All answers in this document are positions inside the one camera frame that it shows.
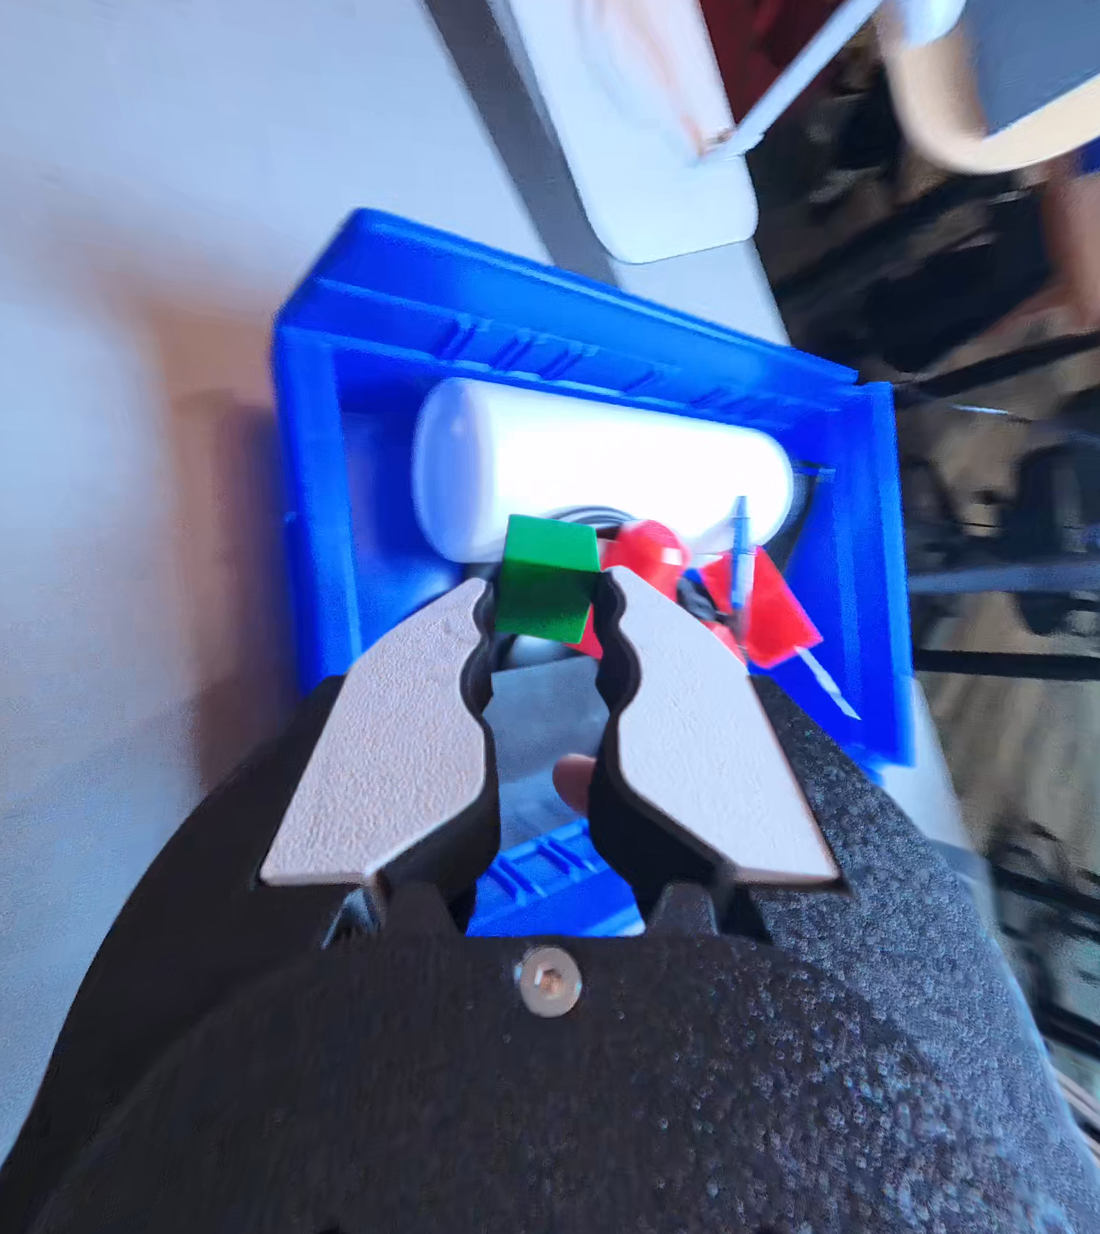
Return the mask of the red dome cap block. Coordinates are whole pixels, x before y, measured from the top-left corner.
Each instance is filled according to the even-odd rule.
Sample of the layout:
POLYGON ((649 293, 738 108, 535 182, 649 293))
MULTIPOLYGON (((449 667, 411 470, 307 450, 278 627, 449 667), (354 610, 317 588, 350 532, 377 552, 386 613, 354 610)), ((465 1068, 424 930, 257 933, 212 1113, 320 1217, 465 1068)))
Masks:
POLYGON ((691 549, 678 533, 652 519, 624 522, 600 534, 598 554, 604 569, 627 568, 672 603, 692 563, 691 549))

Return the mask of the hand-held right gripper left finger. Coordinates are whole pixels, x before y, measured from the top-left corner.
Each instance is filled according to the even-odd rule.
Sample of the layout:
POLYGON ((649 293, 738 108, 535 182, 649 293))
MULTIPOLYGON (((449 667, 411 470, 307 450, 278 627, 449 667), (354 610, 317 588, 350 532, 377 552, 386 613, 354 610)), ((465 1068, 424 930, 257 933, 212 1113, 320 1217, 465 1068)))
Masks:
POLYGON ((466 930, 501 840, 493 590, 466 578, 392 627, 341 677, 273 839, 263 887, 361 890, 383 917, 431 887, 466 930))

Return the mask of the small green block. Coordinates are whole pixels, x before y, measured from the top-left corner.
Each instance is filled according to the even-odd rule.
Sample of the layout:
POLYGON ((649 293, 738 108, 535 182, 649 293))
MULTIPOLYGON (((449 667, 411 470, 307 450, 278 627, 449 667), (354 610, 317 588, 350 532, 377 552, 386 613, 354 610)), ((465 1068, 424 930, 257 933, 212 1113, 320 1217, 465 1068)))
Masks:
POLYGON ((596 528, 511 514, 498 563, 494 630, 564 645, 580 642, 601 570, 596 528))

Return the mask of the black board book stand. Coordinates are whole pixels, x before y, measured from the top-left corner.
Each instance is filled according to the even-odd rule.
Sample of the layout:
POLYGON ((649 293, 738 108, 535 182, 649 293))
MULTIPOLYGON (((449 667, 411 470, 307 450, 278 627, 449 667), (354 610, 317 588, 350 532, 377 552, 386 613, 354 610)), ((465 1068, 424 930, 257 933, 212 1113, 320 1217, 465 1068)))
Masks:
POLYGON ((731 108, 701 2, 499 2, 588 223, 624 264, 750 239, 746 154, 867 23, 894 110, 944 171, 1016 172, 1100 137, 1100 1, 835 2, 731 108))

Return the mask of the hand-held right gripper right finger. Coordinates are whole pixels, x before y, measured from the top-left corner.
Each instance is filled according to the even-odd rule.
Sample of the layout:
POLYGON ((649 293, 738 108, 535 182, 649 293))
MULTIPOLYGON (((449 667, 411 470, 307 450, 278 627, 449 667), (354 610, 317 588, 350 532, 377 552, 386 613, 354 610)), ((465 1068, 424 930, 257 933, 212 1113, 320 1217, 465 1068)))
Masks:
POLYGON ((667 887, 700 887, 717 920, 740 892, 832 892, 841 867, 754 678, 686 609, 625 565, 592 596, 607 720, 588 830, 646 925, 667 887))

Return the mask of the black light stand pole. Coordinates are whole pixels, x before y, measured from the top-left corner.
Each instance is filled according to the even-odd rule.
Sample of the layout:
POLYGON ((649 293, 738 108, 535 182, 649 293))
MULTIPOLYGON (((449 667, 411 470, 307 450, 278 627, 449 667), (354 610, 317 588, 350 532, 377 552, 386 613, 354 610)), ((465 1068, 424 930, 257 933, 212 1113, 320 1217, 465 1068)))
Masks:
POLYGON ((907 591, 912 596, 1100 592, 1100 554, 913 573, 907 577, 907 591))

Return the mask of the blue gel pen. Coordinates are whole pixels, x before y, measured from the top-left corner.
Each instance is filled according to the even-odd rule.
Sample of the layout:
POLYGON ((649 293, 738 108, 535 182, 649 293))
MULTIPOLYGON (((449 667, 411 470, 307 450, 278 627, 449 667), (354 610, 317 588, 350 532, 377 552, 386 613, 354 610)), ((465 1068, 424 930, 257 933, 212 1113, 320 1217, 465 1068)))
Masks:
POLYGON ((731 515, 728 603, 737 619, 747 605, 754 583, 754 542, 746 496, 738 496, 731 515))

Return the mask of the red plastic block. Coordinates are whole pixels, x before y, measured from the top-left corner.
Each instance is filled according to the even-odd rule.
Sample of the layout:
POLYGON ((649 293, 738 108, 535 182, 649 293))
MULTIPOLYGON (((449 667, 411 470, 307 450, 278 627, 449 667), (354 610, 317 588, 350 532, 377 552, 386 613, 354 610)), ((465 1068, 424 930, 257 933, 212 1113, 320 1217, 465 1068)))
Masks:
POLYGON ((751 582, 737 615, 729 597, 731 556, 717 556, 697 569, 717 613, 704 624, 749 666, 772 671, 799 651, 814 650, 822 633, 763 546, 754 549, 750 561, 751 582))

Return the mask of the white cylinder roll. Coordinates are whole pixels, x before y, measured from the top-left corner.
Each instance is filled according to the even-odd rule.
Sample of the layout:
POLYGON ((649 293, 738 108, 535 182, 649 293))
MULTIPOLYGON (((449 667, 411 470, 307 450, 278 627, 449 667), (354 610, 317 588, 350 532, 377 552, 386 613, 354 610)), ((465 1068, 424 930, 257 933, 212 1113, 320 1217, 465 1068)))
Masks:
POLYGON ((703 546, 742 497, 763 545, 794 505, 789 455, 758 429, 481 379, 431 388, 410 459, 419 528, 462 564, 497 560, 512 515, 607 510, 703 546))

